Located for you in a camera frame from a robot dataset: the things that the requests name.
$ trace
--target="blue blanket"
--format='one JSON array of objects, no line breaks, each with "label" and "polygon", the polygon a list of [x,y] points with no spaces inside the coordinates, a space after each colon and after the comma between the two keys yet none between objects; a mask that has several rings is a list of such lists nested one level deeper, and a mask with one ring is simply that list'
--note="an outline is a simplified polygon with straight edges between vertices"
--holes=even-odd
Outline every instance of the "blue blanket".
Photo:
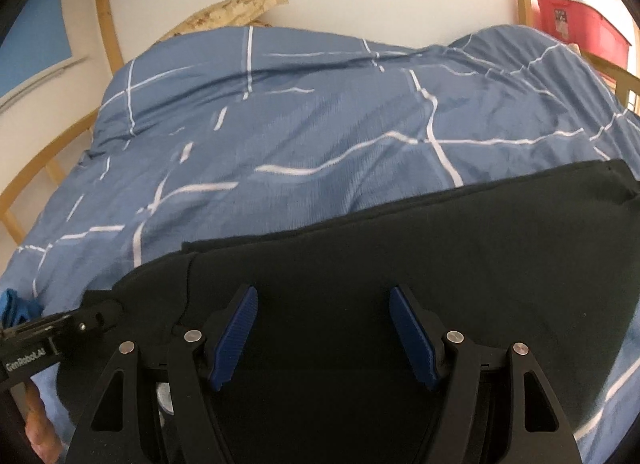
[{"label": "blue blanket", "polygon": [[[116,73],[94,134],[0,282],[44,314],[185,240],[574,161],[622,157],[640,177],[639,118],[566,46],[519,26],[423,50],[278,28],[173,38]],[[585,462],[603,462],[640,412],[639,333],[640,313],[575,427]],[[36,381],[68,440],[54,377]]]}]

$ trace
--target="red plastic bin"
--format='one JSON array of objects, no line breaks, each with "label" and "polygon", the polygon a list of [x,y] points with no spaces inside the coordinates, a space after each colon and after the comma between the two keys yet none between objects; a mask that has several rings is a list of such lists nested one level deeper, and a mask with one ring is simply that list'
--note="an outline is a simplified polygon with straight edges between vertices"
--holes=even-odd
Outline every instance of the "red plastic bin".
[{"label": "red plastic bin", "polygon": [[540,30],[626,69],[631,43],[597,9],[579,0],[537,0]]}]

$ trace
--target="blue rubber pad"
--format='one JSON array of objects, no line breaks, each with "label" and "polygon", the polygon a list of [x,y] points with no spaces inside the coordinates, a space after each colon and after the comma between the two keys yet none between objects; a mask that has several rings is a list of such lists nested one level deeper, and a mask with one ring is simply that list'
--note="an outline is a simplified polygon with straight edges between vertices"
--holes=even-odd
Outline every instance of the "blue rubber pad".
[{"label": "blue rubber pad", "polygon": [[428,389],[436,389],[440,377],[436,372],[435,351],[397,287],[391,289],[389,295],[389,313],[415,378]]},{"label": "blue rubber pad", "polygon": [[255,287],[249,287],[216,347],[213,371],[209,377],[215,391],[219,392],[222,385],[233,377],[257,314],[258,292]]}]

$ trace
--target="silver screw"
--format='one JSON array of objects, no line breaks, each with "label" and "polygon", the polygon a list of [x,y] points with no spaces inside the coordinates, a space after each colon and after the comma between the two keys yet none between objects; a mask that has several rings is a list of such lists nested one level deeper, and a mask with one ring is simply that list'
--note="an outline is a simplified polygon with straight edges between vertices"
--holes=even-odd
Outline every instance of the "silver screw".
[{"label": "silver screw", "polygon": [[196,341],[200,341],[202,338],[202,332],[199,330],[190,330],[189,332],[184,334],[184,340],[188,343],[195,343]]},{"label": "silver screw", "polygon": [[524,345],[524,343],[514,343],[513,351],[516,352],[516,354],[520,354],[521,356],[526,356],[527,354],[529,354],[529,347]]},{"label": "silver screw", "polygon": [[465,340],[465,337],[462,335],[462,332],[450,330],[447,332],[447,339],[452,343],[462,343]]},{"label": "silver screw", "polygon": [[120,354],[130,354],[133,349],[136,348],[135,343],[132,341],[125,341],[120,344]]}]

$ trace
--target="blue panel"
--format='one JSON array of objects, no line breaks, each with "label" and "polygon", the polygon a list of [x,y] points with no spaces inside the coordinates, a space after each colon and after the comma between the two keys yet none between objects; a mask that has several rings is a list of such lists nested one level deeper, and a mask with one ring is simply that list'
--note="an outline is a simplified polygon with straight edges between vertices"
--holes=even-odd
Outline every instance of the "blue panel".
[{"label": "blue panel", "polygon": [[61,0],[29,0],[0,46],[0,97],[67,58]]}]

